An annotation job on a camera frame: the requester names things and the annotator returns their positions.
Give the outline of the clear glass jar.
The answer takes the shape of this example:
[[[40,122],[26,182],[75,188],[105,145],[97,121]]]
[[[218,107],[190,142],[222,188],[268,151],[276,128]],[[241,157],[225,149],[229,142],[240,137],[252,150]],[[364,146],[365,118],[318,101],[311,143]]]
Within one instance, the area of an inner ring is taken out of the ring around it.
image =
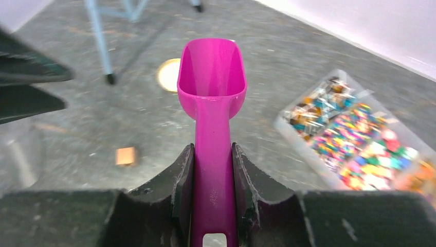
[[[29,188],[44,170],[45,148],[33,119],[1,125],[1,194]]]

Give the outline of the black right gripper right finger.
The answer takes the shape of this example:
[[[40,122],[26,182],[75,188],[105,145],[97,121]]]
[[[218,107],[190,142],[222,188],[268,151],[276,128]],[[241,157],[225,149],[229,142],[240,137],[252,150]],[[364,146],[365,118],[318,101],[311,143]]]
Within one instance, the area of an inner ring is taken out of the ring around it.
[[[299,190],[232,145],[239,246],[435,246],[435,209],[407,191]]]

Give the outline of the clear compartment candy box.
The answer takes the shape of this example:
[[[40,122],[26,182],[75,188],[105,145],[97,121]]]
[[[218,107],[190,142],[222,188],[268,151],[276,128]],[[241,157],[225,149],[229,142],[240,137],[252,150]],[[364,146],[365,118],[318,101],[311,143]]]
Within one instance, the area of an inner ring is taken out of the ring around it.
[[[275,127],[332,189],[414,191],[435,205],[435,151],[343,70],[285,107]]]

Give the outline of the magenta plastic scoop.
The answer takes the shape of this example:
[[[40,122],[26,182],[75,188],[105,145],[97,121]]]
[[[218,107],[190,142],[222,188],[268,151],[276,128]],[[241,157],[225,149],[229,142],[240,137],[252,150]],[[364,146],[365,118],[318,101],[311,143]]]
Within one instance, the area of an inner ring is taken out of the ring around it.
[[[238,246],[229,123],[247,91],[238,45],[220,38],[188,42],[177,88],[182,108],[195,120],[190,244],[202,246],[206,234],[224,234],[228,246]]]

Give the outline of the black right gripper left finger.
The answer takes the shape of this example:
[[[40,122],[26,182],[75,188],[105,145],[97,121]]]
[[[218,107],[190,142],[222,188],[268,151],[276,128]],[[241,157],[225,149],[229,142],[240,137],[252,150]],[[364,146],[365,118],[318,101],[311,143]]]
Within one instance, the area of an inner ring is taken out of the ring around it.
[[[1,246],[187,246],[194,145],[131,190],[24,190],[1,198]]]

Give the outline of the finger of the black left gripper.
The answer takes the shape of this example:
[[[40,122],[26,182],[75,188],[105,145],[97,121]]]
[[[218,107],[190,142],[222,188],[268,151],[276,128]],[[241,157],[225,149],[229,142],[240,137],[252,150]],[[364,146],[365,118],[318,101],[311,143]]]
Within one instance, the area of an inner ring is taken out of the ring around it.
[[[61,98],[30,85],[1,87],[1,124],[65,108]]]
[[[1,28],[1,86],[63,82],[74,72]]]

